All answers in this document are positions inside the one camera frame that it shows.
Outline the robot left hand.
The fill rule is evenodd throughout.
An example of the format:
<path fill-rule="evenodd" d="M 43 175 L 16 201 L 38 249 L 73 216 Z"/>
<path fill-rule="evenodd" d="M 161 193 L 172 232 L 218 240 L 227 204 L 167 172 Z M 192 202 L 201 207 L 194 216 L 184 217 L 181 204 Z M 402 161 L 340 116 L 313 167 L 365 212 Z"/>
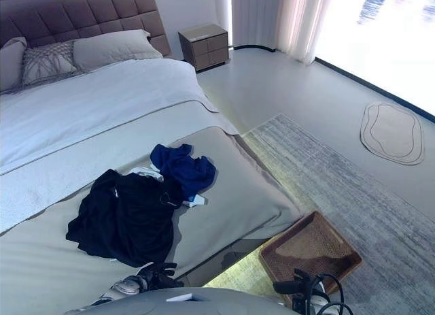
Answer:
<path fill-rule="evenodd" d="M 142 267 L 137 273 L 141 292 L 184 287 L 182 281 L 173 279 L 176 267 L 176 263 L 150 263 Z"/>

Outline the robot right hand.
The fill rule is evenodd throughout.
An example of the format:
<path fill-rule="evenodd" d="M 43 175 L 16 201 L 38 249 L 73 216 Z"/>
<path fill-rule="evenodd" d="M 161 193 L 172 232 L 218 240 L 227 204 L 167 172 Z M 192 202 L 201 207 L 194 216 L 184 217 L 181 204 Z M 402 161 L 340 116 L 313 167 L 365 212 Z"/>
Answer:
<path fill-rule="evenodd" d="M 294 278 L 290 281 L 273 282 L 276 293 L 292 296 L 292 309 L 305 314 L 309 293 L 324 293 L 322 283 L 301 269 L 294 270 Z"/>

